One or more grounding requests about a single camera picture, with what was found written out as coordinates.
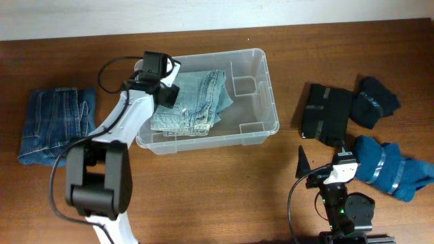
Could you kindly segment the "light blue jeans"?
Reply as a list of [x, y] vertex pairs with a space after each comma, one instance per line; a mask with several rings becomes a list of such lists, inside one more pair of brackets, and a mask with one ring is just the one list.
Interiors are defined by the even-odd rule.
[[158, 107], [150, 119], [151, 129], [164, 136], [208, 135], [233, 103], [225, 82], [223, 70], [179, 74], [174, 82], [180, 88], [174, 107]]

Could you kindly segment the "dark blue jeans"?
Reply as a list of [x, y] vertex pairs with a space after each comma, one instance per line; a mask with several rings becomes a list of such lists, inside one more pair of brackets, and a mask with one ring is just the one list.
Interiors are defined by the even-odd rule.
[[18, 161], [51, 167], [66, 146], [95, 130], [95, 108], [93, 87], [34, 91], [26, 110]]

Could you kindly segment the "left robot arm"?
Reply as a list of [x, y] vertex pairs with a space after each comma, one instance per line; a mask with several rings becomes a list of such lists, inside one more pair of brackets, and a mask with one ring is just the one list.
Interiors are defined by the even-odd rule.
[[145, 52], [139, 61], [109, 116], [65, 152], [65, 201], [101, 243], [137, 243], [127, 215], [133, 190], [129, 148], [158, 106], [174, 106], [180, 90], [174, 85], [179, 61], [157, 52]]

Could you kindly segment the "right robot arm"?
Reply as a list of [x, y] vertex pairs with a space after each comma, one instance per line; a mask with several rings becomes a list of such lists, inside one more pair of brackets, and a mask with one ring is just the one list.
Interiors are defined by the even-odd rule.
[[348, 193], [347, 184], [355, 177], [359, 164], [353, 153], [342, 151], [332, 162], [311, 169], [303, 147], [298, 147], [296, 178], [306, 188], [317, 188], [322, 198], [331, 240], [363, 235], [372, 230], [375, 201], [360, 192]]

